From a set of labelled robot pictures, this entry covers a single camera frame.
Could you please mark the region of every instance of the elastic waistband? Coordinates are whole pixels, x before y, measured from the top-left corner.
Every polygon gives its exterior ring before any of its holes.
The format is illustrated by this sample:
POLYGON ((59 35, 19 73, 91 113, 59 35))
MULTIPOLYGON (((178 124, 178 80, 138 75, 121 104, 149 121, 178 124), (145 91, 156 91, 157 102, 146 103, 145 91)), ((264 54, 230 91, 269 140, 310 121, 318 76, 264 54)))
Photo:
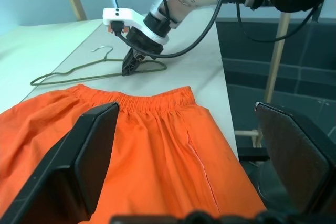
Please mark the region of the elastic waistband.
POLYGON ((118 102, 120 110, 126 111, 166 111, 196 104, 190 87, 182 87, 152 97, 135 97, 121 92, 92 89, 83 84, 67 89, 73 95, 98 106, 118 102))

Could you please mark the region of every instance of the white table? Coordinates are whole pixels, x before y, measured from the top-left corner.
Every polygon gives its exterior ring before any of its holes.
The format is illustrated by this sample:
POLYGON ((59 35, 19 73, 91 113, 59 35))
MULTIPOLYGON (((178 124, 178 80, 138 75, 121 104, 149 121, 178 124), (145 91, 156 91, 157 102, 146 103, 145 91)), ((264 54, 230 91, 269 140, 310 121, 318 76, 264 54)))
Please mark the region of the white table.
MULTIPOLYGON (((172 30, 169 33, 171 39, 164 47, 163 53, 180 51, 190 45, 204 30, 212 14, 213 10, 207 8, 194 11, 188 15, 177 30, 172 30)), ((95 53, 90 52, 102 45, 112 45, 114 47, 110 58, 122 59, 129 50, 129 47, 119 38, 106 32, 106 27, 102 25, 55 71, 65 72, 75 66, 102 58, 108 49, 101 49, 95 53)), ((130 95, 142 96, 159 94, 181 86, 191 86, 197 104, 210 110, 232 150, 238 156, 216 26, 212 27, 203 41, 191 52, 175 59, 161 61, 168 66, 168 69, 163 72, 135 74, 127 77, 120 76, 82 83, 95 89, 120 91, 130 95)), ((79 70, 68 77, 54 77, 50 78, 49 81, 116 73, 121 71, 121 64, 121 62, 100 63, 79 70)), ((75 84, 40 86, 31 92, 27 99, 51 90, 65 89, 75 84)))
POLYGON ((0 36, 0 113, 20 103, 34 89, 31 80, 52 72, 100 24, 20 26, 0 36))

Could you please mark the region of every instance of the hanger hook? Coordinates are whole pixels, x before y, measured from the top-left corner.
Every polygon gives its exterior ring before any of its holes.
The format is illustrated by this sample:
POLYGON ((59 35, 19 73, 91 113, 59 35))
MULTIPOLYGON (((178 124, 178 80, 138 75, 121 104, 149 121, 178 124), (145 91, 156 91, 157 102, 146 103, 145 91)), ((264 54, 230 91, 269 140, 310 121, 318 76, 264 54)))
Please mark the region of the hanger hook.
POLYGON ((91 52, 96 52, 96 51, 98 51, 99 49, 102 49, 102 48, 110 48, 110 50, 105 54, 105 57, 104 57, 104 59, 107 59, 107 55, 109 55, 109 53, 113 51, 112 46, 100 46, 100 47, 96 48, 95 50, 92 50, 91 52))

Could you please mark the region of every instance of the orange shorts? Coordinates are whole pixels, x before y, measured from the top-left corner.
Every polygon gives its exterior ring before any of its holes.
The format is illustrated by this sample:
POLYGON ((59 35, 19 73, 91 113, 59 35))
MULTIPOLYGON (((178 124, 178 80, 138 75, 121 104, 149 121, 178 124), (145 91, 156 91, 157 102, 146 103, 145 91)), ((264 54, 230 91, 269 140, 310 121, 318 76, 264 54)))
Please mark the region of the orange shorts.
POLYGON ((112 157, 90 223, 116 214, 253 217, 265 210, 209 110, 189 87, 132 97, 78 85, 0 115, 0 216, 46 152, 93 106, 118 101, 112 157))

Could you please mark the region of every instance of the wire hanger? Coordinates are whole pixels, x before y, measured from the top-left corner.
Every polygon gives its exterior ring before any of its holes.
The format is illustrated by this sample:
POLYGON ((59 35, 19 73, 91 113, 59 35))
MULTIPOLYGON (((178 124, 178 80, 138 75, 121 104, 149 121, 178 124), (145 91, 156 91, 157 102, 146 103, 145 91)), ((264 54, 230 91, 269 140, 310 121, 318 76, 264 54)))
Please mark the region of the wire hanger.
MULTIPOLYGON (((88 66, 92 66, 101 62, 106 62, 106 61, 118 61, 118 62, 122 62, 123 59, 108 59, 107 56, 113 51, 113 47, 112 46, 101 46, 96 48, 95 50, 91 51, 91 52, 96 52, 102 48, 110 48, 110 50, 105 54, 103 59, 100 60, 96 60, 84 65, 80 65, 77 67, 72 68, 71 70, 69 70, 68 72, 54 72, 54 73, 48 73, 45 74, 43 76, 40 76, 38 78, 36 78, 35 80, 33 80, 30 85, 32 86, 42 86, 42 85, 52 85, 52 84, 62 84, 62 83, 68 83, 68 82, 74 82, 74 81, 85 81, 85 80, 93 80, 93 79, 99 79, 99 78, 108 78, 108 77, 115 77, 115 76, 121 76, 121 73, 111 73, 111 74, 102 74, 100 76, 89 76, 89 77, 82 77, 82 78, 77 78, 77 79, 70 79, 70 80, 64 80, 64 81, 52 81, 52 82, 39 82, 36 83, 37 81, 43 79, 43 78, 47 78, 47 77, 51 77, 51 76, 67 76, 73 72, 75 72, 78 69, 82 69, 88 66)), ((153 73, 153 72, 159 72, 159 71, 164 71, 167 69, 166 64, 157 61, 157 60, 144 60, 141 62, 141 64, 145 64, 145 63, 157 63, 159 64, 161 67, 157 68, 157 69, 149 69, 149 70, 138 70, 135 71, 135 73, 153 73)))

